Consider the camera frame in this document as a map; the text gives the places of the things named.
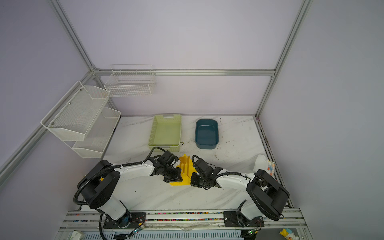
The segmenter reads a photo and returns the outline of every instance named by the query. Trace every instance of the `marble table surface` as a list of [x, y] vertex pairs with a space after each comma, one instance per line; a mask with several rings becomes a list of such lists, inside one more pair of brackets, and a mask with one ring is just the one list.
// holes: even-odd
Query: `marble table surface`
[[[110, 163], [144, 160], [150, 151], [153, 118], [122, 117], [104, 159]], [[202, 118], [218, 122], [219, 143], [213, 150], [199, 149], [194, 141], [196, 121]], [[253, 116], [182, 116], [181, 141], [185, 144], [175, 155], [195, 154], [217, 167], [242, 173], [252, 172], [256, 157], [266, 155]], [[243, 200], [251, 201], [247, 193], [234, 189], [171, 186], [162, 179], [151, 176], [120, 182], [113, 194], [129, 210], [235, 209]]]

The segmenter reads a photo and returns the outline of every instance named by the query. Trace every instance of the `blue rectangular bin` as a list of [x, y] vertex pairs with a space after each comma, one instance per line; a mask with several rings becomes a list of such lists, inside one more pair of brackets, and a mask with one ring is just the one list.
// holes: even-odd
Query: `blue rectangular bin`
[[197, 120], [195, 142], [200, 149], [214, 149], [218, 144], [218, 123], [213, 119]]

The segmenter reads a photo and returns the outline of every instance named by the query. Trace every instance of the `white mesh basket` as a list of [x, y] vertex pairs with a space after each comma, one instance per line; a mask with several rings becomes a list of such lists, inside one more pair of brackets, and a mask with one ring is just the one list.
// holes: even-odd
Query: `white mesh basket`
[[76, 142], [72, 149], [82, 158], [101, 158], [120, 115], [117, 110], [103, 108], [85, 140]]
[[153, 65], [111, 65], [105, 89], [113, 97], [152, 95], [156, 85]]
[[84, 141], [101, 110], [107, 104], [109, 91], [83, 86], [47, 125], [41, 124], [62, 141]]

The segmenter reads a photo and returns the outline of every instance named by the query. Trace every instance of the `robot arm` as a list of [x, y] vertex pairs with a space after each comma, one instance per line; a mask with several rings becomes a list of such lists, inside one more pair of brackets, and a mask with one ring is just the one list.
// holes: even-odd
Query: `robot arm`
[[[181, 169], [174, 168], [178, 158], [169, 151], [164, 151], [161, 156], [150, 157], [152, 151], [143, 162], [112, 165], [107, 160], [102, 160], [79, 182], [78, 191], [74, 202], [89, 205], [102, 214], [108, 214], [115, 225], [124, 228], [130, 220], [130, 212], [124, 204], [113, 196], [113, 190], [118, 182], [126, 181], [141, 176], [164, 176], [165, 182], [181, 182]], [[204, 189], [211, 187], [233, 188], [247, 192], [253, 202], [240, 205], [238, 209], [238, 222], [240, 226], [247, 224], [255, 217], [266, 215], [272, 220], [278, 220], [289, 193], [269, 174], [263, 170], [257, 173], [241, 174], [230, 172], [216, 167], [213, 169], [204, 160], [192, 162], [198, 173], [193, 173], [191, 185]], [[85, 202], [77, 200], [79, 194]]]

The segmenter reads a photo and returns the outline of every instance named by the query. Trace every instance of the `mounting plate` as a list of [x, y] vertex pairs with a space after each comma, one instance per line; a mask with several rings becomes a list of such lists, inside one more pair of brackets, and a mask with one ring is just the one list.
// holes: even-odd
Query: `mounting plate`
[[[239, 227], [236, 219], [236, 211], [224, 211], [224, 225], [226, 227]], [[264, 220], [263, 218], [256, 217], [252, 219], [252, 222], [246, 227], [263, 227]]]
[[[136, 229], [139, 227], [139, 223], [145, 223], [147, 213], [146, 212], [131, 212], [131, 220], [129, 221], [129, 225], [126, 228]], [[114, 220], [107, 215], [107, 218], [104, 222], [104, 229], [118, 229], [119, 227], [114, 225]]]

